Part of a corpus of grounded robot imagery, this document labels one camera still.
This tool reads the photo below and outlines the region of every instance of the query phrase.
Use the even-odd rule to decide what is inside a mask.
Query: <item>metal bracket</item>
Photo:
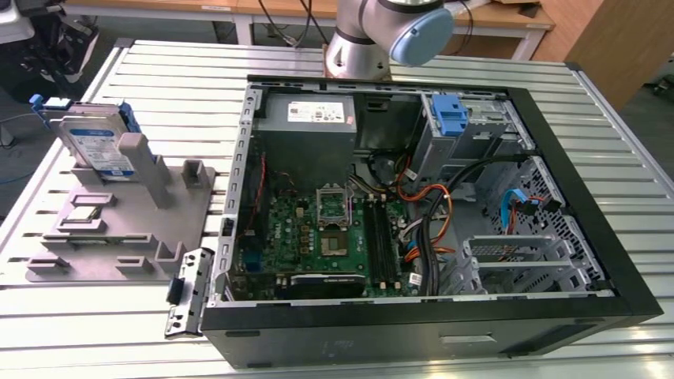
[[[167,340],[203,335],[199,325],[214,255],[211,249],[201,248],[183,256],[181,274],[171,281],[167,294],[167,301],[173,304],[165,331]]]

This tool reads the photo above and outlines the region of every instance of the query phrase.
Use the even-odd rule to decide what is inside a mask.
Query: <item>red wire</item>
[[[237,237],[239,239],[245,234],[246,231],[251,228],[253,226],[253,221],[255,220],[255,214],[258,211],[258,205],[261,203],[261,197],[262,197],[262,188],[265,187],[265,176],[267,173],[267,161],[265,160],[265,153],[262,154],[262,177],[261,177],[261,186],[258,187],[258,194],[255,195],[255,206],[253,207],[253,214],[251,218],[249,219],[249,225],[246,226],[246,229],[243,229],[243,233]]]

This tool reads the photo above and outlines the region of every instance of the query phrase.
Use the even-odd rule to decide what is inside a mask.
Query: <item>table leg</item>
[[[234,14],[237,26],[237,38],[239,45],[254,45],[253,40],[253,16],[250,14]]]
[[[517,45],[516,54],[513,54],[514,60],[529,61],[532,59],[545,35],[545,29],[532,29],[528,32],[528,35],[520,41],[520,45]]]

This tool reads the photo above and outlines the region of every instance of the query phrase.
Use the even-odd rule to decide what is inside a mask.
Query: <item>wooden table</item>
[[[305,24],[307,13],[298,0],[263,0],[279,24]],[[315,0],[313,13],[321,26],[335,26],[339,0]],[[230,21],[237,25],[239,44],[254,45],[253,25],[269,23],[258,0],[70,0],[66,10],[90,16],[173,18]],[[521,39],[512,59],[529,60],[554,22],[540,10],[536,18],[518,14],[518,6],[492,3],[473,10],[474,36]],[[468,34],[468,13],[457,18],[456,35]]]

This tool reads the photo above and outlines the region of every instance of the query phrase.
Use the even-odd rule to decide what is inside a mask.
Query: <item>ram slot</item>
[[[370,280],[373,285],[382,282],[382,270],[379,267],[379,246],[377,240],[377,219],[374,203],[367,202],[363,207],[363,221],[367,240],[367,261],[370,262]]]
[[[386,205],[377,202],[367,203],[363,216],[370,261],[370,280],[373,285],[386,287],[386,283],[394,284],[398,281]]]
[[[391,224],[389,222],[387,208],[383,203],[375,207],[377,225],[379,226],[379,260],[383,270],[383,281],[394,284],[398,281],[397,262],[393,256]]]

